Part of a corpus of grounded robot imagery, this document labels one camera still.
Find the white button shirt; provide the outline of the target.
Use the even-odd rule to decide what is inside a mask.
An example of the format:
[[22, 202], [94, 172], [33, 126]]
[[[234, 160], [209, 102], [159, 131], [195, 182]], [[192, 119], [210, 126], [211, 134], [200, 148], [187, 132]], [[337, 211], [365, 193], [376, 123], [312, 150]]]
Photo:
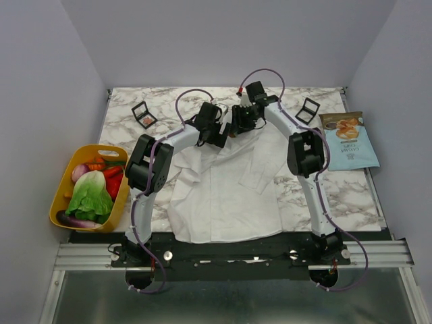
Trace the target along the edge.
[[241, 242], [282, 231], [274, 178], [286, 164], [288, 141], [273, 125], [176, 154], [167, 208], [176, 240]]

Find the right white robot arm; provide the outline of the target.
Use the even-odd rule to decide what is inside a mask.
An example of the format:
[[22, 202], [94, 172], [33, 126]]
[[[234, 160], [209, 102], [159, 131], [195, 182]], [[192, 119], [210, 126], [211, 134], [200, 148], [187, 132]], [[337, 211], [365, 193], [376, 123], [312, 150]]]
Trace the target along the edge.
[[258, 119], [273, 124], [288, 141], [287, 165], [298, 178], [310, 213], [311, 234], [305, 254], [324, 265], [343, 249], [341, 231], [331, 222], [330, 207], [321, 174], [326, 169], [324, 150], [328, 148], [322, 133], [290, 115], [281, 97], [269, 96], [261, 82], [239, 87], [237, 95], [248, 100], [245, 107], [233, 107], [233, 120], [238, 130], [249, 130]]

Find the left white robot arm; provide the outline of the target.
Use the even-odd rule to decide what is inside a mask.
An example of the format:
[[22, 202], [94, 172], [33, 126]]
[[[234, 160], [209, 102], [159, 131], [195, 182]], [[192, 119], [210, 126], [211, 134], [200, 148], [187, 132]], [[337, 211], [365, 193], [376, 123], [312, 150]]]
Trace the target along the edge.
[[145, 246], [152, 236], [151, 219], [157, 193], [165, 185], [173, 156], [184, 149], [202, 143], [222, 148], [225, 145], [232, 113], [205, 102], [192, 119], [182, 120], [182, 126], [158, 139], [149, 135], [139, 137], [126, 166], [131, 192], [131, 224], [126, 238], [133, 243], [126, 258], [136, 267], [149, 261], [161, 261]]

